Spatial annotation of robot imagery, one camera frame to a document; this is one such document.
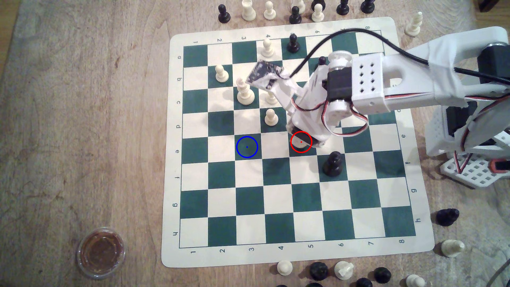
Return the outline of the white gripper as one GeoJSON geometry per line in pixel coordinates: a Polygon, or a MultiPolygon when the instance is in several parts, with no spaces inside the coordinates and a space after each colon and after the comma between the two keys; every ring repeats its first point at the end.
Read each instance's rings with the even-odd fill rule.
{"type": "Polygon", "coordinates": [[[349,101],[352,95],[352,68],[320,65],[309,81],[298,90],[297,99],[289,110],[288,130],[297,133],[297,146],[320,148],[332,136],[347,136],[336,132],[341,120],[352,116],[349,101]]]}

